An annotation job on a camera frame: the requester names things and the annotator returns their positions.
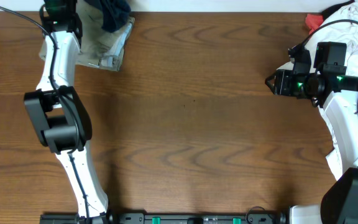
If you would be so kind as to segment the navy blue shorts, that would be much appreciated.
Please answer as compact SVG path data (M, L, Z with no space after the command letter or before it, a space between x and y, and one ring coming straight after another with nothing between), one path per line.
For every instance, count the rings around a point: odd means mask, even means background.
M119 30L128 20L131 7L126 0L85 0L103 14L101 28L113 33Z

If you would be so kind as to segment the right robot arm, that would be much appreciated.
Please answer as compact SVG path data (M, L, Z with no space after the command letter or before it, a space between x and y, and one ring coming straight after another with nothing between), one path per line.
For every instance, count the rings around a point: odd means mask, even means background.
M290 209L289 223L358 223L358 78L277 70L265 79L275 95L311 100L326 116L337 143L329 159L336 183L317 205Z

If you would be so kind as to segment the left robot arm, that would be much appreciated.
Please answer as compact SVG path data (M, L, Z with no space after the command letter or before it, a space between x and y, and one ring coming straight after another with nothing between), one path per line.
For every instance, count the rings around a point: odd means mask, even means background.
M78 204L74 217L49 215L45 223L110 223L108 196L90 153L92 125L74 88L81 21L76 13L41 15L46 56L42 78L24 105L41 145L62 164Z

